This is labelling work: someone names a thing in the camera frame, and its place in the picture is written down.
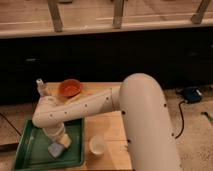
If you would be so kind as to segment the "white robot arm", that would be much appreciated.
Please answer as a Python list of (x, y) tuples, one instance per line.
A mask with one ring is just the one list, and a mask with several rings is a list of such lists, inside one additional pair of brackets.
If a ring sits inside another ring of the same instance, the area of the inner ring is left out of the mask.
[(87, 116), (119, 111), (134, 171), (183, 171), (170, 114), (159, 83), (144, 73), (132, 74), (117, 87), (67, 105), (51, 97), (39, 100), (33, 124), (47, 128)]

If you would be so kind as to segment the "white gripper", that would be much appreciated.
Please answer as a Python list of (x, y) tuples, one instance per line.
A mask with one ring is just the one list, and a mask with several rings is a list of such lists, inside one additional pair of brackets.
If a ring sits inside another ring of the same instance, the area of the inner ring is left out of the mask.
[(72, 140), (68, 134), (65, 134), (65, 126), (63, 123), (46, 127), (43, 129), (44, 134), (51, 140), (59, 140), (59, 143), (65, 148), (69, 148)]

